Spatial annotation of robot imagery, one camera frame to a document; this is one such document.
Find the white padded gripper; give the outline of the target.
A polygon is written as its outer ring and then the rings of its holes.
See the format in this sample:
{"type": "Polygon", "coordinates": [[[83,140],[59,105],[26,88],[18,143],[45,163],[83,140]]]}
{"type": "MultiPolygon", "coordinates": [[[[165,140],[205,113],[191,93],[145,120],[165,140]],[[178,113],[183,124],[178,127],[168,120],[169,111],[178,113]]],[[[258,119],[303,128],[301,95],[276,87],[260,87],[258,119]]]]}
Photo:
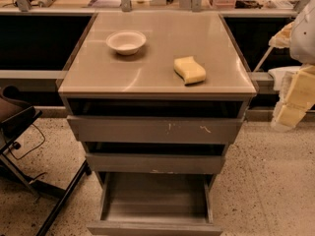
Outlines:
{"type": "Polygon", "coordinates": [[[280,132],[296,127],[306,112],[315,105],[315,66],[303,65],[296,72],[286,72],[271,126],[280,132]]]}

